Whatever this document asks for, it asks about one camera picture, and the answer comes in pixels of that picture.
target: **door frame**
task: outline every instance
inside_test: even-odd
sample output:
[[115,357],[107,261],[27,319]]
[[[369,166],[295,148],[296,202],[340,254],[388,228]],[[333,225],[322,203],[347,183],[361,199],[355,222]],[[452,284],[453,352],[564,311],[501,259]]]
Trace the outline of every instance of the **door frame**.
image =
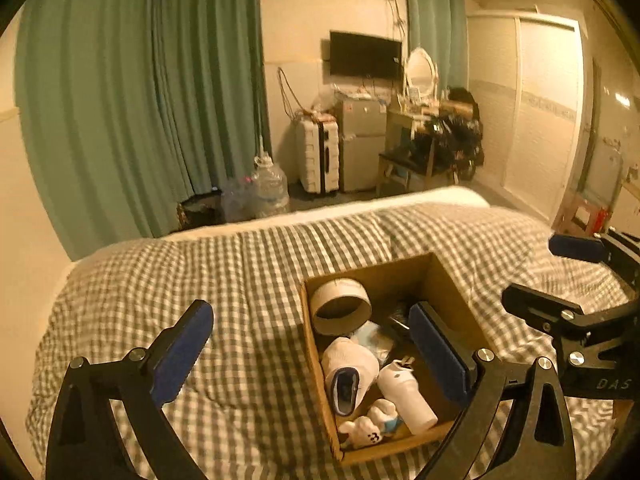
[[[533,210],[536,213],[536,216],[545,219],[549,225],[551,225],[556,215],[558,214],[562,202],[564,200],[565,194],[570,189],[570,184],[572,181],[576,180],[576,175],[582,171],[582,165],[576,164],[576,157],[578,153],[585,152],[585,146],[589,142],[588,135],[585,135],[585,131],[583,128],[583,122],[585,117],[591,116],[591,110],[585,110],[585,105],[588,105],[588,100],[585,96],[585,71],[584,71],[584,45],[583,45],[583,37],[582,31],[580,30],[580,23],[577,20],[572,20],[570,18],[563,18],[561,16],[552,16],[550,14],[538,14],[536,12],[522,12],[519,10],[475,10],[473,12],[468,13],[467,18],[509,18],[515,20],[516,25],[516,55],[518,56],[517,67],[518,73],[516,75],[516,102],[514,106],[514,119],[513,119],[513,127],[511,131],[511,142],[507,154],[507,162],[510,158],[511,148],[513,146],[513,139],[515,138],[516,133],[516,124],[517,117],[520,112],[520,107],[522,105],[521,95],[522,95],[522,56],[521,56],[521,44],[520,44],[520,35],[518,32],[520,31],[520,23],[522,20],[528,22],[539,22],[545,23],[547,25],[553,27],[562,27],[572,30],[574,32],[576,49],[577,49],[577,63],[578,63],[578,101],[577,101],[577,109],[576,109],[576,119],[574,125],[574,134],[572,137],[572,145],[569,152],[569,157],[566,162],[566,168],[564,170],[564,176],[562,180],[562,186],[558,189],[556,197],[554,199],[554,206],[552,212],[549,216],[544,214],[542,211],[539,211],[537,208],[533,206],[527,205],[527,210]],[[512,202],[521,203],[522,200],[515,196],[513,193],[509,192],[505,187],[505,178],[506,178],[506,167],[503,176],[500,179],[499,185],[502,188],[500,193],[504,195],[507,193],[512,197]]]

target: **white plush toy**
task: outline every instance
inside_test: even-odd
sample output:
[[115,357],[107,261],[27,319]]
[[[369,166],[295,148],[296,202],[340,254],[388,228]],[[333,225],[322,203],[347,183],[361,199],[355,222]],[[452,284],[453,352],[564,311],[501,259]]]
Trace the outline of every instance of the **white plush toy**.
[[353,449],[373,446],[382,440],[387,433],[393,433],[398,426],[398,411],[389,400],[378,399],[374,402],[367,415],[359,416],[351,422],[343,422],[339,427],[340,433],[347,433],[349,437],[340,447],[353,446]]

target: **wall-mounted tv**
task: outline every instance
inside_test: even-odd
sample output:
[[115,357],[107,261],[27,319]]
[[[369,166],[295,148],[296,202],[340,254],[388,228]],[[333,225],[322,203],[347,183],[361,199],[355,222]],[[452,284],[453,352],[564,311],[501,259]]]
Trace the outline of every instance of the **wall-mounted tv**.
[[399,80],[402,77],[402,43],[400,41],[330,32],[330,74],[363,78]]

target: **checkered bedding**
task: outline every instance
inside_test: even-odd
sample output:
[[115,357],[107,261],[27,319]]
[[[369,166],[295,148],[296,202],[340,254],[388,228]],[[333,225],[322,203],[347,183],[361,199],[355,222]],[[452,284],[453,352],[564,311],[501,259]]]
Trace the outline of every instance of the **checkered bedding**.
[[[332,459],[307,371],[298,291],[308,276],[434,251],[466,297],[498,355],[555,361],[550,338],[505,313],[501,291],[518,282],[579,303],[585,312],[626,300],[604,266],[552,257],[550,231],[499,208],[421,204],[237,235],[137,240],[98,251],[70,275],[36,356],[27,428],[41,462],[68,362],[119,360],[148,346],[192,300],[215,326],[175,402],[172,427],[214,478],[412,479],[433,449],[421,447],[342,467]],[[612,403],[567,399],[584,478],[607,449]],[[153,478],[128,425],[113,409],[133,463]],[[502,403],[471,476],[488,465],[506,421]]]

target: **sliding door wardrobe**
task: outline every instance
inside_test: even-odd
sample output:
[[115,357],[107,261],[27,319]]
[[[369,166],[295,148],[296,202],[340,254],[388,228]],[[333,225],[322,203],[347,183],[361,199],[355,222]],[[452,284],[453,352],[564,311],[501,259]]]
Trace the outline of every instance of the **sliding door wardrobe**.
[[578,22],[484,10],[468,16],[468,42],[469,89],[484,123],[478,180],[551,224],[588,142]]

